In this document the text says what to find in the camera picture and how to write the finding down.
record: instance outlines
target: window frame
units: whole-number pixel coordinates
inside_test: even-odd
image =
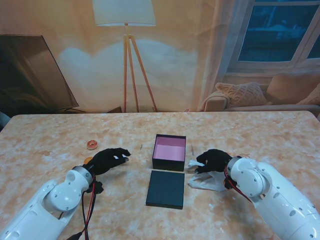
[[[248,29],[249,21],[252,15],[254,6],[307,6],[307,5],[319,5],[316,10],[309,27],[307,28],[300,44],[298,45],[291,61],[238,61],[245,35]],[[320,33],[320,0],[317,1],[280,1],[280,2],[255,2],[255,0],[249,0],[245,16],[240,28],[232,57],[229,62],[227,72],[235,72],[236,69],[248,69],[248,70],[281,70],[291,69],[295,67],[311,67],[320,64],[320,58],[308,58],[308,55],[317,40]]]

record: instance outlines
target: marble table surface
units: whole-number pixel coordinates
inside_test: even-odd
[[[0,133],[0,230],[46,181],[122,147],[129,162],[97,178],[104,192],[91,240],[278,239],[234,190],[188,186],[192,173],[185,174],[183,210],[145,206],[156,134],[186,136],[186,165],[213,148],[270,163],[320,208],[320,122],[307,111],[18,115]],[[87,150],[92,139],[99,146]],[[82,229],[78,208],[59,239]]]

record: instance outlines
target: open box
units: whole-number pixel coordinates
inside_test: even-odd
[[[184,171],[186,137],[157,134],[152,155],[154,169]]]

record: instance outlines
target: beige sofa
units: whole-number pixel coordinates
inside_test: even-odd
[[[212,93],[203,103],[205,112],[259,112],[259,111],[309,111],[316,117],[319,105],[298,105],[320,83],[320,71],[308,73],[281,73],[274,76],[269,85],[260,84],[268,102],[272,105],[239,106],[228,108],[230,99],[221,92]]]

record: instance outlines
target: lamp leg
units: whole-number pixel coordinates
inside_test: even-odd
[[[130,69],[131,69],[131,78],[132,78],[132,84],[133,84],[135,107],[136,107],[137,113],[139,113],[139,104],[138,104],[136,82],[135,82],[135,74],[134,74],[134,64],[133,64],[133,61],[132,61],[131,46],[130,46],[129,36],[126,35],[125,38],[126,38],[126,45],[127,45],[128,53],[129,53],[129,62],[130,62]]]
[[[123,37],[123,61],[124,61],[124,83],[123,83],[123,95],[124,95],[124,103],[123,103],[123,112],[127,112],[127,38]]]
[[[145,81],[146,87],[148,88],[148,91],[149,91],[149,94],[150,94],[150,97],[151,97],[151,100],[152,100],[152,104],[153,104],[154,110],[157,113],[158,109],[157,109],[157,106],[156,106],[156,102],[155,102],[154,96],[152,94],[150,85],[149,85],[149,81],[148,81],[148,78],[147,78],[147,75],[146,75],[144,64],[142,63],[142,60],[141,60],[141,57],[140,57],[140,53],[139,53],[139,50],[138,50],[138,47],[137,47],[137,43],[136,43],[135,37],[130,35],[130,38],[131,38],[131,41],[132,41],[133,48],[135,50],[136,57],[138,58],[138,61],[139,61],[140,68],[141,68],[141,71],[142,71],[142,74],[143,74],[143,77],[144,77],[144,81]]]

